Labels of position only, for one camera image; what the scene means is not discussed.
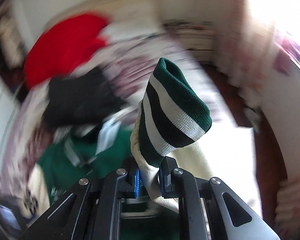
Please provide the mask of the green white varsity jacket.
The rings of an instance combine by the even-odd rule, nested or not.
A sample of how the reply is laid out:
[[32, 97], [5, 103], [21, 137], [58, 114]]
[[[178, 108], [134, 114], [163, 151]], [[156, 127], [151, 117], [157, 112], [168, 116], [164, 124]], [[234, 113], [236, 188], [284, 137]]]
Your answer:
[[140, 187], [136, 198], [121, 200], [119, 239], [180, 239], [178, 199], [160, 189], [166, 157], [197, 178], [220, 178], [262, 218], [253, 130], [213, 123], [182, 71], [165, 58], [149, 78], [133, 131], [107, 122], [87, 135], [70, 132], [39, 159], [50, 207], [80, 179], [102, 179], [129, 157]]

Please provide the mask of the red garment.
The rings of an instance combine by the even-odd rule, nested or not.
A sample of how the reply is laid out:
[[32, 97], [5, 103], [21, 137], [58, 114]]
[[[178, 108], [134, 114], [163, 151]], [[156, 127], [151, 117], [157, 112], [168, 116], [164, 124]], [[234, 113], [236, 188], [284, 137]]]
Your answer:
[[28, 89], [55, 76], [70, 74], [106, 46], [99, 36], [109, 17], [88, 12], [71, 16], [42, 33], [29, 51], [24, 65]]

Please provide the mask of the black leather jacket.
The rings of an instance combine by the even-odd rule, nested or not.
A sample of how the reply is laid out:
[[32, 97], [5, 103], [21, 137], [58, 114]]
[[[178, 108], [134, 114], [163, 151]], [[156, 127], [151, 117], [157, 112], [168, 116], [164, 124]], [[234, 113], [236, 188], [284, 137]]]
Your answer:
[[48, 97], [43, 119], [50, 127], [100, 124], [126, 104], [98, 67], [80, 77], [51, 79]]

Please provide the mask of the purple floral bed blanket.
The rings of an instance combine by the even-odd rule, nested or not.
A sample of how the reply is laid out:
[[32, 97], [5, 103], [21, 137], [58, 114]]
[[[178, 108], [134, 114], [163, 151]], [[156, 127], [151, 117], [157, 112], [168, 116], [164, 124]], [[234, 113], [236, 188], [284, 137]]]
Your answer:
[[[168, 34], [135, 38], [107, 46], [97, 51], [89, 62], [77, 67], [71, 75], [81, 76], [99, 66], [117, 96], [138, 105], [150, 74], [161, 57], [181, 69], [192, 89], [208, 106], [213, 123], [236, 125], [230, 109], [204, 68], [180, 42]], [[33, 87], [11, 120], [1, 168], [0, 191], [3, 194], [23, 195], [26, 174], [31, 170], [24, 162], [34, 156], [28, 145], [47, 107], [48, 86], [49, 81], [45, 81]]]

